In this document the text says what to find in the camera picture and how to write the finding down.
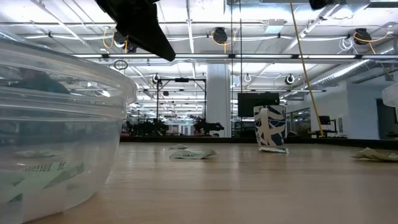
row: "green paper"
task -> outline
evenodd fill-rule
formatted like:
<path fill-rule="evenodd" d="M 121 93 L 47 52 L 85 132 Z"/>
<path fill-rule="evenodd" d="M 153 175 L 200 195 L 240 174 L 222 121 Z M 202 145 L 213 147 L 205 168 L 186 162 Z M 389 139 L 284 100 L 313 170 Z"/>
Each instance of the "green paper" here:
<path fill-rule="evenodd" d="M 9 202 L 20 194 L 53 187 L 84 171 L 83 162 L 51 162 L 29 166 L 21 171 L 0 171 L 0 186 L 4 196 L 0 204 Z"/>
<path fill-rule="evenodd" d="M 362 151 L 357 152 L 355 155 L 352 156 L 355 159 L 372 159 L 372 160 L 379 160 L 379 161 L 386 161 L 386 162 L 398 162 L 398 156 L 394 153 L 389 154 L 388 156 L 377 152 L 374 149 L 366 148 Z"/>
<path fill-rule="evenodd" d="M 188 149 L 189 146 L 184 144 L 176 144 L 174 146 L 170 146 L 169 149 Z"/>
<path fill-rule="evenodd" d="M 205 159 L 210 156 L 215 156 L 218 153 L 214 150 L 207 150 L 204 152 L 192 152 L 188 150 L 180 150 L 170 155 L 170 159 Z"/>
<path fill-rule="evenodd" d="M 40 158 L 40 157 L 53 157 L 53 156 L 64 156 L 65 153 L 61 151 L 54 151 L 50 149 L 43 150 L 28 150 L 28 151 L 20 151 L 15 153 L 17 157 L 23 158 Z"/>

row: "ceiling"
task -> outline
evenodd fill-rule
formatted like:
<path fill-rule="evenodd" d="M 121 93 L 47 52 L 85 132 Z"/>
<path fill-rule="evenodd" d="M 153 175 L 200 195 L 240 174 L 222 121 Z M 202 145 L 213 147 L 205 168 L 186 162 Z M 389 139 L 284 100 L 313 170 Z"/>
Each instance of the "ceiling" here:
<path fill-rule="evenodd" d="M 0 31 L 13 38 L 38 45 L 47 46 L 67 54 L 111 54 L 123 53 L 123 49 L 112 45 L 114 21 L 104 13 L 94 0 L 43 0 L 45 10 L 34 0 L 0 0 Z M 236 7 L 227 7 L 224 11 L 223 0 L 163 0 L 157 2 L 159 24 L 169 39 L 174 51 L 178 54 L 299 54 L 299 47 L 294 42 L 295 29 L 290 11 L 286 5 L 243 4 L 241 13 Z M 353 34 L 356 28 L 366 28 L 373 39 L 381 39 L 373 43 L 377 49 L 380 45 L 391 41 L 398 34 L 398 10 L 391 8 L 364 9 L 352 11 L 349 7 L 325 8 L 319 11 L 309 10 L 308 4 L 294 4 L 298 32 L 307 30 L 301 35 L 304 54 L 370 54 L 369 45 L 351 45 L 351 40 L 345 40 L 348 34 Z M 69 30 L 60 26 L 56 18 L 66 24 Z M 188 16 L 192 26 L 187 23 Z M 282 21 L 280 27 L 273 22 Z M 224 49 L 216 45 L 207 34 L 215 27 L 224 27 L 228 34 L 229 44 Z M 279 29 L 280 38 L 268 32 Z M 137 53 L 147 53 L 141 49 Z M 103 66 L 113 68 L 117 59 L 94 60 Z M 208 60 L 176 60 L 168 63 L 161 59 L 126 59 L 129 67 L 120 72 L 131 77 L 139 88 L 150 89 L 154 74 L 161 78 L 191 77 L 206 78 Z M 233 75 L 249 75 L 250 80 L 240 83 L 239 79 L 231 78 L 236 89 L 289 89 L 284 78 L 287 75 L 296 77 L 295 86 L 303 84 L 303 67 L 299 60 L 294 62 L 275 61 L 264 63 L 261 60 L 240 63 L 234 60 L 219 61 L 227 63 Z M 320 75 L 337 67 L 341 62 L 307 63 L 309 78 L 316 79 Z M 193 92 L 170 92 L 164 98 L 204 99 L 203 92 L 195 83 L 170 82 L 167 88 L 196 88 Z M 139 103 L 147 104 L 146 108 L 154 108 L 151 94 L 140 93 Z M 188 108 L 186 113 L 201 113 L 200 102 L 181 101 L 181 108 Z"/>

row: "hanging cable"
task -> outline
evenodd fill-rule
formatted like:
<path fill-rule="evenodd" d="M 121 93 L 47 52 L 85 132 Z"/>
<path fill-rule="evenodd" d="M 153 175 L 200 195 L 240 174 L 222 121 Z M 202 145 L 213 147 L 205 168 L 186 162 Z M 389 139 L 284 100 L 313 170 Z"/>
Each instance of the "hanging cable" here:
<path fill-rule="evenodd" d="M 127 46 L 129 45 L 129 41 L 125 40 L 124 41 L 124 53 L 127 53 Z"/>
<path fill-rule="evenodd" d="M 297 38 L 297 43 L 298 43 L 298 50 L 300 51 L 301 63 L 303 64 L 303 70 L 304 70 L 305 80 L 307 81 L 308 90 L 310 91 L 310 95 L 311 95 L 312 105 L 313 105 L 313 108 L 314 108 L 314 110 L 315 110 L 315 114 L 316 114 L 316 116 L 317 116 L 320 136 L 323 137 L 323 130 L 322 130 L 321 121 L 320 121 L 320 119 L 319 119 L 317 104 L 315 103 L 315 99 L 314 99 L 314 97 L 313 97 L 313 93 L 312 93 L 312 89 L 311 89 L 311 83 L 310 83 L 310 80 L 308 79 L 307 69 L 305 68 L 303 52 L 302 52 L 302 49 L 301 49 L 301 43 L 300 43 L 300 38 L 299 38 L 299 32 L 298 32 L 298 30 L 297 30 L 297 24 L 296 24 L 296 19 L 295 19 L 295 17 L 294 17 L 294 10 L 293 10 L 293 4 L 292 4 L 292 3 L 290 3 L 290 10 L 292 11 L 292 17 L 293 17 L 293 22 L 294 22 L 294 29 L 295 29 L 295 32 L 296 32 L 296 38 Z"/>
<path fill-rule="evenodd" d="M 377 40 L 363 40 L 363 39 L 358 38 L 358 37 L 356 36 L 357 34 L 358 34 L 357 32 L 354 33 L 354 36 L 353 36 L 353 37 L 354 37 L 355 39 L 360 40 L 360 41 L 362 41 L 362 42 L 367 42 L 367 43 L 377 42 L 377 41 L 379 41 L 379 40 L 382 40 L 382 39 L 386 38 L 386 37 L 389 35 L 389 33 L 387 32 L 387 33 L 385 34 L 385 36 L 384 36 L 384 37 L 381 37 L 380 39 L 377 39 Z"/>
<path fill-rule="evenodd" d="M 106 35 L 106 30 L 108 30 L 108 28 L 105 28 L 105 30 L 104 30 L 104 37 L 105 37 L 105 35 Z M 106 45 L 106 43 L 105 43 L 105 38 L 102 39 L 102 43 L 104 44 L 104 46 L 105 46 L 107 49 L 111 49 L 111 48 L 113 47 L 113 41 L 114 41 L 114 32 L 113 32 L 113 34 L 112 34 L 112 43 L 111 43 L 111 46 Z"/>

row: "plastic bowl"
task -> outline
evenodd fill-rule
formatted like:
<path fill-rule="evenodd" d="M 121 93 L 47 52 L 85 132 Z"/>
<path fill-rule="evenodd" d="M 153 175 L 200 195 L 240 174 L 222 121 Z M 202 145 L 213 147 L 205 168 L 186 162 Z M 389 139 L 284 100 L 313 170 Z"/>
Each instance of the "plastic bowl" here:
<path fill-rule="evenodd" d="M 0 223 L 62 212 L 108 178 L 131 79 L 93 62 L 0 41 Z"/>

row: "white wall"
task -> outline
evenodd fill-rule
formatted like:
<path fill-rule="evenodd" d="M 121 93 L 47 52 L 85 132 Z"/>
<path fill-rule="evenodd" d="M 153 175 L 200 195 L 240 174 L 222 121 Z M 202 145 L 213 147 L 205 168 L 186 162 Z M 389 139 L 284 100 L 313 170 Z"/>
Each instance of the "white wall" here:
<path fill-rule="evenodd" d="M 349 133 L 349 113 L 346 82 L 340 82 L 338 86 L 329 87 L 324 93 L 314 93 L 315 103 L 317 104 L 318 114 L 320 116 L 329 116 L 330 119 L 343 118 L 343 133 Z M 291 101 L 287 105 L 287 112 L 297 111 L 304 108 L 311 108 L 311 130 L 319 130 L 317 116 L 312 105 L 311 96 L 305 96 L 304 101 Z M 323 129 L 334 129 L 333 124 L 322 126 Z"/>
<path fill-rule="evenodd" d="M 352 139 L 380 139 L 376 99 L 392 83 L 385 85 L 349 84 L 349 120 Z"/>
<path fill-rule="evenodd" d="M 382 91 L 394 82 L 386 82 L 384 77 L 362 84 L 352 84 L 352 81 L 342 81 L 336 87 L 327 88 L 325 93 L 314 93 L 319 115 L 330 116 L 330 119 L 343 118 L 340 135 L 347 135 L 350 139 L 379 139 L 376 99 L 381 98 Z M 289 102 L 287 112 L 304 108 L 311 108 L 312 131 L 319 130 L 310 95 L 305 97 L 305 101 Z"/>

